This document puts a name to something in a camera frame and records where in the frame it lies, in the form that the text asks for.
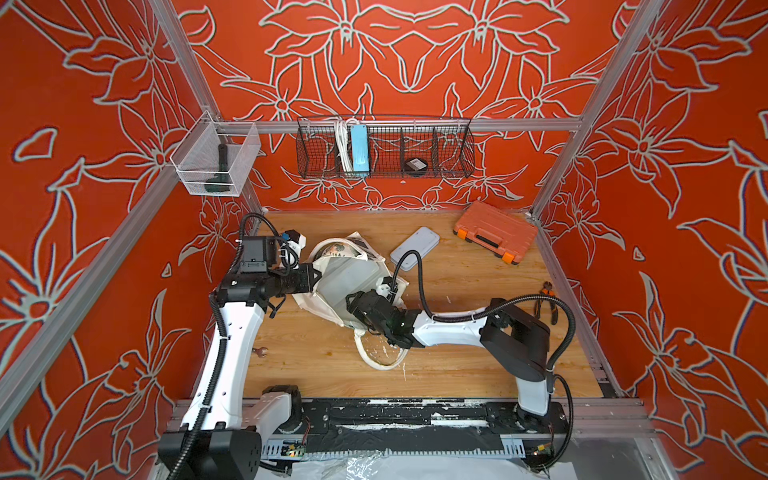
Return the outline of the white printed canvas tote bag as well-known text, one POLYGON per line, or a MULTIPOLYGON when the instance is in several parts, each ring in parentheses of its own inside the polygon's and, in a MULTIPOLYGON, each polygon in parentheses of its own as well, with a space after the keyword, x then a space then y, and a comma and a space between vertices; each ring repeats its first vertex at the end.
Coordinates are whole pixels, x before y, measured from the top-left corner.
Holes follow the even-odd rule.
POLYGON ((398 367, 407 356, 400 349, 397 357, 381 363, 369 356, 362 338, 373 329, 347 311, 346 297, 357 292, 372 290, 385 295, 392 293, 395 305, 402 307, 402 295, 408 287, 406 280, 386 287, 384 279, 391 275, 386 260, 359 233, 346 237, 327 238, 315 245, 308 262, 321 273, 321 278, 308 293, 295 294, 298 307, 338 326, 354 331, 354 341, 361 359, 371 368, 388 371, 398 367))

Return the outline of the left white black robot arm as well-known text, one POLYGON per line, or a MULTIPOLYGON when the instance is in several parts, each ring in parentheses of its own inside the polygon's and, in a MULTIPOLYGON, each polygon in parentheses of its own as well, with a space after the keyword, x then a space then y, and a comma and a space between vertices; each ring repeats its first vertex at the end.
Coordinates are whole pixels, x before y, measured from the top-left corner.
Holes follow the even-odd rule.
POLYGON ((304 423, 295 385, 269 388, 250 408, 243 393, 252 348, 274 298, 310 293, 321 274, 309 263, 283 273, 227 274, 210 294, 213 342, 191 403, 179 426, 163 433, 158 457, 171 479, 253 479, 263 443, 279 429, 304 423))

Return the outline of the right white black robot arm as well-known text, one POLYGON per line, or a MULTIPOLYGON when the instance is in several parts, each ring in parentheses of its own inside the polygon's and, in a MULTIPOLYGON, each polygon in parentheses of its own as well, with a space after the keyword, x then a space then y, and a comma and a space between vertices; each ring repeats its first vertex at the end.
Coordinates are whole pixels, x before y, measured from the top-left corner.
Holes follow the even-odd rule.
POLYGON ((544 451, 528 450, 526 467, 533 473, 549 475, 562 460, 573 437, 575 405, 570 385, 555 367, 576 333, 575 316, 563 300, 535 293, 509 300, 494 298, 489 306, 477 310, 436 313, 426 300, 422 255, 411 249, 379 287, 347 295, 345 305, 365 327, 404 352, 439 345, 485 349, 515 379, 517 424, 524 430, 538 425, 548 428, 550 440, 542 446, 544 451), (409 258, 414 258, 417 265, 419 309, 394 305, 399 292, 396 280, 409 258), (549 327, 518 307, 525 302, 544 301, 562 310, 567 318, 566 334, 553 352, 549 351, 549 327))

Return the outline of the orange plastic tool case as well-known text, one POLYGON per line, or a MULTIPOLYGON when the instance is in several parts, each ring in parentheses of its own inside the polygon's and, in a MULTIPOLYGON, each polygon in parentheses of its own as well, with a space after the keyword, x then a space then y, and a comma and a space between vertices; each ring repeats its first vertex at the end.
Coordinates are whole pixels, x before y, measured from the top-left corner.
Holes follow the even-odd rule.
POLYGON ((476 201, 457 220, 453 233, 491 251, 507 264, 518 265, 532 246, 537 229, 524 219, 476 201))

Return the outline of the dark green flashlight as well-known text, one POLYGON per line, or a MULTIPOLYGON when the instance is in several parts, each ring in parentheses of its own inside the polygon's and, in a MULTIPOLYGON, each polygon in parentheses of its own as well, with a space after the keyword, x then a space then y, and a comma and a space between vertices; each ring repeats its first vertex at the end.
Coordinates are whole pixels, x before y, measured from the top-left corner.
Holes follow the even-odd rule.
POLYGON ((230 190, 231 180, 229 176, 228 145, 218 145, 218 171, 205 182, 207 193, 224 193, 230 190))

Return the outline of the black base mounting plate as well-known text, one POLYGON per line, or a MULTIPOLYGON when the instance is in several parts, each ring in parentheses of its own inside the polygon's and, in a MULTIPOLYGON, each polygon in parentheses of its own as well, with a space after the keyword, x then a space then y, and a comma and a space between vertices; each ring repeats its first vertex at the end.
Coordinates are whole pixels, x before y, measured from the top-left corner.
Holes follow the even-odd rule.
POLYGON ((543 417, 509 399, 305 399, 303 423, 265 441, 269 460, 329 460, 355 455, 523 459, 546 454, 569 432, 566 411, 553 402, 543 417))

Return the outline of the light blue power bank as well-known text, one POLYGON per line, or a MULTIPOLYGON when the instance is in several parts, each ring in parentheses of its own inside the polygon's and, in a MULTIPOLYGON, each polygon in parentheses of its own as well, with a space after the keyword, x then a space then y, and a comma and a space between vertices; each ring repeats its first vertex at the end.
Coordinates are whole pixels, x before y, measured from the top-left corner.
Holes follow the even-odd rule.
POLYGON ((353 172, 362 176, 370 172, 368 129, 364 124, 352 124, 349 127, 353 172))

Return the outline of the clear plastic wall bin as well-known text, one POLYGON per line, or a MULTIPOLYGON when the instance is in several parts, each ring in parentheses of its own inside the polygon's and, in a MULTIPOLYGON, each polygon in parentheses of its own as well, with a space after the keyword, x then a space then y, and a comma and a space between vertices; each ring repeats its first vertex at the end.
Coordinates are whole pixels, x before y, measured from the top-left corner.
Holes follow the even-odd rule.
POLYGON ((224 122, 204 112, 185 134, 171 162, 191 195, 239 197, 261 151, 257 126, 251 122, 224 122), (205 182, 218 171, 218 145, 228 145, 230 190, 207 193, 205 182))

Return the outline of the orange handled pliers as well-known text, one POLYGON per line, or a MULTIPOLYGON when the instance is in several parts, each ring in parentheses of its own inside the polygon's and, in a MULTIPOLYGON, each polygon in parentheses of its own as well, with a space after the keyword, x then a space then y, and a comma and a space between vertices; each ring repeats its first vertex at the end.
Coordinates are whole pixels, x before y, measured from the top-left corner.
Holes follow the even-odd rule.
MULTIPOLYGON (((540 295, 545 295, 547 297, 555 297, 554 290, 553 290, 553 284, 550 281, 544 281, 541 290, 539 291, 540 295)), ((552 300, 542 300, 537 299, 534 302, 534 317, 537 320, 540 320, 542 318, 542 308, 543 304, 548 303, 550 306, 550 324, 552 326, 555 326, 558 324, 559 321, 559 312, 558 312, 558 306, 557 304, 552 300)))

